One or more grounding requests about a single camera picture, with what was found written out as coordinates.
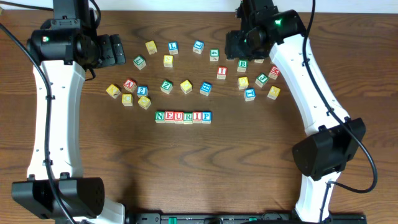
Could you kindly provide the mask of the red U letter block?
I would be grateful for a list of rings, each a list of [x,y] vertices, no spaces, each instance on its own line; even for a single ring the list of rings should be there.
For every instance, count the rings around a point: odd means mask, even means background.
[[[184,112],[175,111],[174,112],[174,123],[175,124],[183,124],[183,120],[184,120]]]

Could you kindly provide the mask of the blue P letter block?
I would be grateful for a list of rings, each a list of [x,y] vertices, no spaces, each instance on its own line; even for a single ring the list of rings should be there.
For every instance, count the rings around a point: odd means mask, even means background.
[[[211,111],[203,111],[201,114],[202,123],[210,124],[212,121],[212,112]]]

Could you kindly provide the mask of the green R letter block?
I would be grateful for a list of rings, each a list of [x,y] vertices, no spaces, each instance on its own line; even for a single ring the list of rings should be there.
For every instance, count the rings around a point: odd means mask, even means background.
[[[184,112],[183,113],[183,124],[193,124],[193,113]]]

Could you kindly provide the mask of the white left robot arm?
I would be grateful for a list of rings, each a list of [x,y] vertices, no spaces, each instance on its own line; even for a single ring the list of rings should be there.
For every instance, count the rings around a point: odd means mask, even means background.
[[[35,143],[24,182],[12,198],[57,223],[124,223],[123,204],[105,196],[99,177],[85,177],[80,158],[80,98],[88,71],[125,62],[117,35],[98,35],[97,19],[61,17],[33,31],[22,51],[37,87]]]

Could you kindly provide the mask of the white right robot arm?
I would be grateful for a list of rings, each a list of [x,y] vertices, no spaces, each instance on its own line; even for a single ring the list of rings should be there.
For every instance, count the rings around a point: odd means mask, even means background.
[[[310,223],[330,220],[331,184],[355,156],[366,132],[363,120],[351,119],[331,92],[296,11],[240,5],[236,16],[241,28],[226,35],[227,58],[270,58],[284,77],[303,120],[307,137],[292,149],[302,173],[296,216]]]

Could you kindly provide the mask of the red E letter block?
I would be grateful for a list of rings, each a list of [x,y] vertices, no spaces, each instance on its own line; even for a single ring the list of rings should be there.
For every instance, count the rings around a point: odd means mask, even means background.
[[[165,115],[165,123],[174,123],[174,112],[173,111],[166,111]]]

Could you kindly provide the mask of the green N letter block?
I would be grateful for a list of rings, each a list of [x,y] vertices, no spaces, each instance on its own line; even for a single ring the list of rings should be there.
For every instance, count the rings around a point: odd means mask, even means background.
[[[165,123],[165,112],[164,111],[156,111],[155,112],[155,122],[156,123]]]

